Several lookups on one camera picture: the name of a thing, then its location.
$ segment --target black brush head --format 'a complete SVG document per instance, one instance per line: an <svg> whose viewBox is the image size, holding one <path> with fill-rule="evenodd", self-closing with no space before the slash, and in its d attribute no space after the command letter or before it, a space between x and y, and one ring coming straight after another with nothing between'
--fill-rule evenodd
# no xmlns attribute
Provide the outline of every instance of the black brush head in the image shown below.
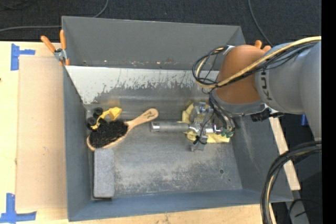
<svg viewBox="0 0 336 224"><path fill-rule="evenodd" d="M91 146L95 148L104 147L123 137L127 130L128 125L122 120L115 120L111 122L100 121L100 125L97 130L91 133L89 141Z"/></svg>

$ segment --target cardboard sheet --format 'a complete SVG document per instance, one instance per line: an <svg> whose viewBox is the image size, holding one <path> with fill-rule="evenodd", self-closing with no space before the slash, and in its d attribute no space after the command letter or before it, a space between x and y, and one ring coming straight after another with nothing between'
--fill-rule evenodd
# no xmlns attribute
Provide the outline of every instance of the cardboard sheet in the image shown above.
<svg viewBox="0 0 336 224"><path fill-rule="evenodd" d="M62 67L20 56L16 209L64 208L66 171Z"/></svg>

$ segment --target blue tape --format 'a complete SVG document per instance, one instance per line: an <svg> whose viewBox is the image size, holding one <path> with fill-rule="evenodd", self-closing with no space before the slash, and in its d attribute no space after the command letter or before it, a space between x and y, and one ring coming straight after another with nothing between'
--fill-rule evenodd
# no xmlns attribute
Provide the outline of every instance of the blue tape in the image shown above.
<svg viewBox="0 0 336 224"><path fill-rule="evenodd" d="M301 126L308 126L308 120L305 114L302 115Z"/></svg>
<svg viewBox="0 0 336 224"><path fill-rule="evenodd" d="M12 54L11 54L11 63L10 69L19 70L19 56L20 55L35 55L35 50L20 50L20 47L12 43Z"/></svg>
<svg viewBox="0 0 336 224"><path fill-rule="evenodd" d="M17 214L15 211L15 195L7 193L6 212L1 213L0 223L16 224L17 221L32 221L36 218L36 212Z"/></svg>

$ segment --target gray eraser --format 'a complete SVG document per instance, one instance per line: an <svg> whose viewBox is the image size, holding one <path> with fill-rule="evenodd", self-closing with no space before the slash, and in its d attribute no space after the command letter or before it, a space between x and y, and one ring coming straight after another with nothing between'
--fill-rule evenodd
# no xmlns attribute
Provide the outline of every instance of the gray eraser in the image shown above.
<svg viewBox="0 0 336 224"><path fill-rule="evenodd" d="M96 148L93 160L93 196L112 198L114 195L114 151Z"/></svg>

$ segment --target gray bin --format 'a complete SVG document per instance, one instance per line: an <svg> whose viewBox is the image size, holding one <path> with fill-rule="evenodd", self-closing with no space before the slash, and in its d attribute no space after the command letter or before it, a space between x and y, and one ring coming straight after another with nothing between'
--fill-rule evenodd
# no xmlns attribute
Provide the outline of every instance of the gray bin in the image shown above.
<svg viewBox="0 0 336 224"><path fill-rule="evenodd" d="M71 66L64 69L68 219L70 221L258 204L279 155L268 120L237 120L229 143L190 151L184 134L134 128L114 150L114 197L92 195L93 152L86 145L92 109L123 109L129 120L148 108L180 120L206 101L191 68L215 47L244 44L239 26L63 17ZM211 76L216 77L219 57ZM293 200L285 172L271 202Z"/></svg>

